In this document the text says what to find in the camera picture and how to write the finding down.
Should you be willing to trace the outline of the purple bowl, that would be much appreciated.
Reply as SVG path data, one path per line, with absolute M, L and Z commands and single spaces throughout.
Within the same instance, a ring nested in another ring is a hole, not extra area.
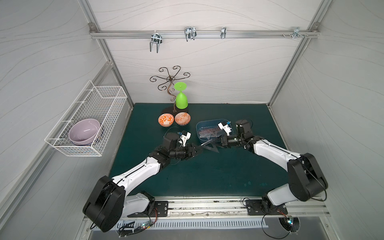
M 70 141 L 77 146 L 91 144 L 99 132 L 101 124 L 95 119 L 84 119 L 76 123 L 69 131 Z

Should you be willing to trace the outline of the clear stencil ruler narrow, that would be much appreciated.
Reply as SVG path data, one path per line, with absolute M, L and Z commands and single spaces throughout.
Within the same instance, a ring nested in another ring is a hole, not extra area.
M 207 136 L 219 136 L 221 135 L 221 131 L 219 127 L 212 127 L 212 128 L 200 128 L 198 130 L 198 134 L 202 137 Z

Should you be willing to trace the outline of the aluminium top rail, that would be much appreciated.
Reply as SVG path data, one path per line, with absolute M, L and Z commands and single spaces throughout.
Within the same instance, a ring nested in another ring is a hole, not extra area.
M 293 30 L 228 30 L 225 39 L 289 39 L 283 38 L 282 34 L 289 35 Z M 164 40 L 185 39 L 182 31 L 99 31 L 90 33 L 93 39 L 124 39 L 124 40 L 150 40 L 151 35 L 159 34 Z M 318 31 L 300 30 L 301 34 L 309 35 L 308 38 L 317 38 L 321 33 Z M 221 30 L 197 30 L 197 39 L 221 39 Z

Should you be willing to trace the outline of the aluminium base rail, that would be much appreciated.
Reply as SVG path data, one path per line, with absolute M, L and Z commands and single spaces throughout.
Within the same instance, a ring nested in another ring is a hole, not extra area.
M 129 196 L 129 207 L 136 207 L 129 212 L 116 210 L 110 215 L 113 222 L 127 218 L 155 217 L 168 219 L 191 218 L 251 218 L 251 217 L 329 217 L 331 214 L 325 203 L 309 200 L 307 202 L 294 201 L 280 207 L 272 207 L 268 213 L 263 210 L 262 199 L 259 197 L 155 197 L 149 204 L 149 212 L 144 203 L 133 196 Z

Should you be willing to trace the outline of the metal hook left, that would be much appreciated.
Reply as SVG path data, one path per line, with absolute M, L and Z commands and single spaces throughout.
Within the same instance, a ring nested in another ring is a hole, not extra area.
M 151 35 L 150 52 L 152 52 L 154 46 L 156 46 L 156 53 L 159 52 L 160 44 L 163 42 L 163 37 L 157 33 Z

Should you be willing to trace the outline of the green plastic goblet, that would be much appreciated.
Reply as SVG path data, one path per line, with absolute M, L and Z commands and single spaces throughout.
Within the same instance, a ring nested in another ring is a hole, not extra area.
M 188 97 L 184 93 L 187 89 L 187 84 L 184 82 L 178 82 L 175 84 L 175 90 L 179 91 L 176 96 L 175 103 L 178 109 L 186 109 L 188 107 Z

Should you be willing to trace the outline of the small clear triangle ruler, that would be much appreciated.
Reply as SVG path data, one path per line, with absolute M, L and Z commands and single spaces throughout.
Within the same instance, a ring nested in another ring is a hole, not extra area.
M 216 145 L 214 145 L 215 139 L 210 139 L 210 140 L 206 141 L 205 143 L 202 143 L 200 146 L 202 146 L 204 149 L 206 149 L 208 151 L 218 153 L 219 148 L 223 148 L 223 147 L 217 147 Z

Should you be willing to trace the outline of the orange patterned bowl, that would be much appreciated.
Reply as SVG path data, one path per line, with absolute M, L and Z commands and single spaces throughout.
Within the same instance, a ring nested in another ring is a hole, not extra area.
M 191 121 L 191 116 L 186 112 L 178 113 L 175 116 L 175 122 L 179 126 L 186 126 L 189 124 L 190 121 Z
M 158 118 L 158 123 L 162 127 L 165 127 L 165 128 L 170 127 L 174 123 L 174 116 L 169 113 L 162 114 Z

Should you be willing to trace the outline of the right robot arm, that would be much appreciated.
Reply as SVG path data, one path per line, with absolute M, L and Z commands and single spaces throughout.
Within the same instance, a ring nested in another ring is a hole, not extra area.
M 282 206 L 289 202 L 306 202 L 320 193 L 325 193 L 328 182 L 312 154 L 291 152 L 263 137 L 254 135 L 247 120 L 236 122 L 237 134 L 232 134 L 230 123 L 218 123 L 225 133 L 218 138 L 223 148 L 242 147 L 251 153 L 264 157 L 281 167 L 288 174 L 288 183 L 267 192 L 262 197 L 265 211 Z

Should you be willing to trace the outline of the green table mat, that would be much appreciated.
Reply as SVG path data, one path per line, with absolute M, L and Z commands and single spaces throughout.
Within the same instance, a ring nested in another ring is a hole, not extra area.
M 256 136 L 280 147 L 285 146 L 266 105 L 191 104 L 188 125 L 173 124 L 164 128 L 158 123 L 158 118 L 167 107 L 168 104 L 135 104 L 110 176 L 120 175 L 141 163 L 162 144 L 166 133 L 186 130 L 191 133 L 190 142 L 198 144 L 196 126 L 201 121 L 226 119 L 235 123 L 247 120 Z M 158 174 L 137 186 L 133 194 L 146 191 L 156 197 L 259 197 L 287 181 L 287 172 L 266 158 L 243 148 L 221 148 L 218 152 L 205 150 L 191 160 L 173 160 Z

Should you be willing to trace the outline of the metal hook middle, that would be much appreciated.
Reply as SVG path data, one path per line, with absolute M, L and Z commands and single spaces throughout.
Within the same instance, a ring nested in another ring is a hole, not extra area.
M 195 40 L 195 38 L 197 36 L 197 30 L 195 27 L 186 27 L 184 29 L 184 33 L 185 33 L 185 38 L 186 38 L 187 42 L 189 40 Z

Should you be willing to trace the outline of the brown metal cup stand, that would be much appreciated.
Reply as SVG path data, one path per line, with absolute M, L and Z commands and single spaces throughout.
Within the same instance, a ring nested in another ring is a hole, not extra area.
M 150 77 L 150 82 L 154 83 L 157 80 L 164 80 L 165 82 L 162 84 L 158 85 L 158 90 L 159 91 L 166 91 L 168 95 L 171 96 L 170 101 L 173 103 L 171 107 L 166 107 L 162 110 L 162 114 L 171 114 L 174 117 L 179 114 L 179 113 L 188 113 L 189 112 L 189 107 L 186 107 L 184 109 L 180 109 L 177 107 L 176 104 L 176 98 L 177 96 L 174 94 L 175 92 L 175 86 L 181 82 L 181 80 L 187 79 L 191 76 L 190 73 L 184 72 L 182 77 L 178 77 L 179 72 L 181 71 L 180 66 L 173 66 L 173 70 L 177 71 L 175 74 L 171 74 L 169 69 L 167 67 L 161 67 L 159 68 L 159 72 L 167 72 L 167 75 L 165 77 L 161 76 L 151 76 Z

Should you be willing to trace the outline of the metal hook right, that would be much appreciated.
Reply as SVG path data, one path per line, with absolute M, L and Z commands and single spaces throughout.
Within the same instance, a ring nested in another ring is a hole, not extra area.
M 300 28 L 297 27 L 296 29 L 293 30 L 292 33 L 290 33 L 289 35 L 285 35 L 285 34 L 282 34 L 282 37 L 283 38 L 290 38 L 290 39 L 306 39 L 309 37 L 309 35 L 307 34 L 301 34 L 300 33 Z

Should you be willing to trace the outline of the blue plastic storage box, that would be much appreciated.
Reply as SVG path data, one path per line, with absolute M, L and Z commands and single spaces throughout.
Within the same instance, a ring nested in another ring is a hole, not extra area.
M 215 119 L 198 122 L 196 125 L 196 131 L 200 143 L 203 144 L 208 140 L 226 135 L 226 131 L 221 129 L 219 124 L 222 124 L 222 126 L 227 124 L 230 128 L 232 128 L 232 123 L 226 119 Z

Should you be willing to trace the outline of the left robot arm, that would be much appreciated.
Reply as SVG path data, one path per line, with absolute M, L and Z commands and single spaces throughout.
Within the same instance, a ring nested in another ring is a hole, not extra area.
M 204 151 L 202 146 L 188 143 L 189 137 L 188 132 L 182 135 L 168 133 L 163 143 L 132 169 L 112 178 L 101 177 L 83 207 L 83 214 L 92 221 L 92 226 L 108 232 L 123 216 L 150 215 L 155 203 L 153 196 L 147 192 L 130 193 L 166 168 L 172 159 L 189 160 L 201 154 Z

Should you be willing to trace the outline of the orange patterned bowl left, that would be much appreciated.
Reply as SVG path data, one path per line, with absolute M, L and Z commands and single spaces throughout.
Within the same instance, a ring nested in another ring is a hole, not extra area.
M 162 127 L 165 127 L 165 128 L 170 127 L 174 123 L 174 116 L 169 113 L 162 114 L 158 118 L 158 123 Z

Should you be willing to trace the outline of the metal hook small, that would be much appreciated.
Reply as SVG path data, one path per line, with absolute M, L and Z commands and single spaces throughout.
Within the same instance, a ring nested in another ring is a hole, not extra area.
M 226 38 L 226 34 L 227 34 L 227 28 L 226 27 L 222 27 L 221 28 L 221 39 L 225 39 Z

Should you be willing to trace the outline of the orange patterned bowl right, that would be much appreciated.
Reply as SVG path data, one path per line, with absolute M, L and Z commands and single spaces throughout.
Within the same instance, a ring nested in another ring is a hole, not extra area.
M 189 124 L 190 121 L 191 121 L 191 116 L 186 112 L 178 113 L 175 116 L 175 122 L 179 126 L 186 126 Z

